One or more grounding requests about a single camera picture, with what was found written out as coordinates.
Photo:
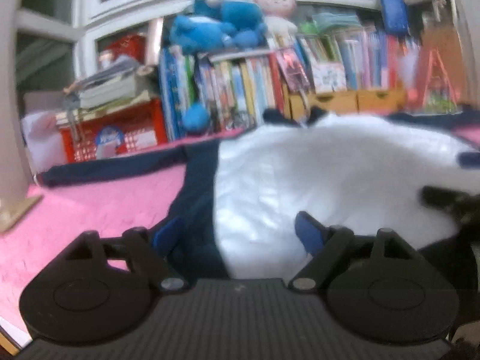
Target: blue and white package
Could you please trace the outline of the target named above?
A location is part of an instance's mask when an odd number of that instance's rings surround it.
[[[385,31],[393,35],[409,33],[409,17],[404,0],[380,0]]]

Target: ribbed black surface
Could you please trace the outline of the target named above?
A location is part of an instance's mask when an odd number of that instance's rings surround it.
[[[436,360],[447,342],[396,347],[340,327],[315,295],[280,280],[201,280],[163,298],[135,331],[106,344],[63,347],[35,340],[19,360]]]

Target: yellow book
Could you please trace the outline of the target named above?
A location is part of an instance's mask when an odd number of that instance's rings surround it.
[[[253,88],[251,87],[250,76],[248,75],[247,63],[245,61],[240,62],[240,70],[243,79],[243,87],[245,88],[247,110],[250,116],[255,118],[254,93]]]

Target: pink surface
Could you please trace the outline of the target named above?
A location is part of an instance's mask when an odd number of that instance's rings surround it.
[[[183,139],[162,149],[204,139]],[[53,257],[85,230],[117,237],[131,227],[148,228],[160,222],[182,187],[184,174],[185,166],[175,166],[140,177],[75,187],[49,190],[31,186],[28,196],[43,194],[43,200],[15,228],[0,235],[0,316],[26,331],[18,299]]]

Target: stack of books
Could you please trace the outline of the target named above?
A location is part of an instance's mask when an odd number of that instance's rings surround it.
[[[261,124],[267,108],[283,111],[277,59],[267,48],[199,56],[194,69],[194,58],[172,46],[162,50],[159,75],[171,141],[185,136],[182,118],[197,99],[209,111],[214,132]]]

